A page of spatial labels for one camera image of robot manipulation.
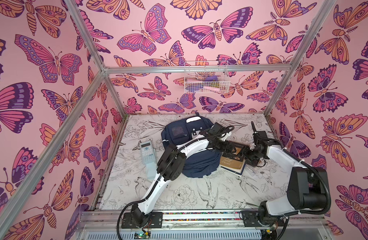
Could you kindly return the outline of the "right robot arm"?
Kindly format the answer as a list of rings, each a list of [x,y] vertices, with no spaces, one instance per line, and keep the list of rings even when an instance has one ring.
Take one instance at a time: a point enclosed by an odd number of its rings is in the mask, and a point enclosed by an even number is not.
[[[244,150],[244,156],[249,160],[273,160],[289,175],[286,194],[263,201],[258,206],[258,223],[269,227],[280,218],[326,214],[332,205],[327,171],[306,163],[295,148],[288,148],[280,140],[268,138],[266,132],[258,131],[255,125],[252,129],[255,147]]]

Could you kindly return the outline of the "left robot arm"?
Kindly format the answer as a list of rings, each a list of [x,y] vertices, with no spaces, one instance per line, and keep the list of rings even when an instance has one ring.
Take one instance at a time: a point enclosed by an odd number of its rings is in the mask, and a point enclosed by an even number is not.
[[[225,151],[228,145],[227,138],[234,129],[234,126],[223,127],[219,123],[215,123],[210,129],[200,132],[193,140],[182,145],[168,145],[157,163],[157,173],[144,197],[128,203],[121,211],[116,224],[118,239],[122,239],[120,221],[129,207],[131,207],[131,215],[135,220],[135,225],[138,228],[147,226],[157,200],[167,185],[180,176],[187,158],[205,150]]]

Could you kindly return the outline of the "navy blue book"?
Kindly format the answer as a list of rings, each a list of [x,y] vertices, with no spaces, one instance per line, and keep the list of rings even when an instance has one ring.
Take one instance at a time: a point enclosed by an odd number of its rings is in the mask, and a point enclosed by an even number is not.
[[[226,170],[226,171],[228,171],[228,172],[230,172],[230,173],[233,173],[233,174],[235,174],[235,175],[242,176],[242,175],[243,175],[243,172],[244,172],[245,167],[243,167],[243,168],[241,168],[241,169],[229,169],[229,168],[225,168],[225,167],[221,166],[221,169]]]

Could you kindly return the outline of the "navy blue backpack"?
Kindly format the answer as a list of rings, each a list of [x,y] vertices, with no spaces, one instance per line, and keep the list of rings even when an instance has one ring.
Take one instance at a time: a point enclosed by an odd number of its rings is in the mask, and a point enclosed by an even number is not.
[[[164,148],[169,145],[182,147],[190,141],[195,141],[183,149],[186,162],[182,174],[188,178],[202,178],[217,170],[220,164],[221,152],[211,150],[209,141],[203,139],[201,132],[213,127],[210,119],[196,115],[194,117],[171,122],[161,132]]]

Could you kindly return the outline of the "black and tan book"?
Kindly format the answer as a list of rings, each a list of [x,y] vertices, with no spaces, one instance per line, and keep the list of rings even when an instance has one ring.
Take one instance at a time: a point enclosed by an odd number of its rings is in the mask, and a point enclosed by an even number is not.
[[[242,157],[233,157],[232,155],[227,155],[227,153],[223,153],[220,159],[220,166],[229,169],[241,169],[245,167],[246,160]]]

